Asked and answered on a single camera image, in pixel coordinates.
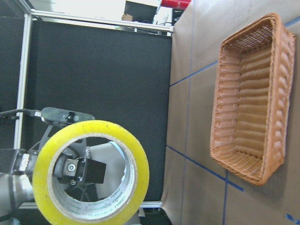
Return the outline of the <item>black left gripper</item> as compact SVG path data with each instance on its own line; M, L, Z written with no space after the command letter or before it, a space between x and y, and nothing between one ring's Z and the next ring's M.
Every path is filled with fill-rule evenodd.
M33 169L40 153L39 142L29 150L14 150L14 175L25 175L30 184ZM54 163L51 175L63 185L68 196L82 202L98 200L96 184L103 184L106 164L91 159L87 142L76 141L67 146Z

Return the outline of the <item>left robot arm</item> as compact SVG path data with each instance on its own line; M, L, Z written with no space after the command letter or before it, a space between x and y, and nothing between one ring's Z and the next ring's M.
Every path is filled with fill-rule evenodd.
M43 146L37 142L30 149L0 151L0 223L16 225L14 213L33 200L33 166ZM128 157L113 141L87 146L81 139L67 146L54 167L57 190L79 203L106 200L128 179Z

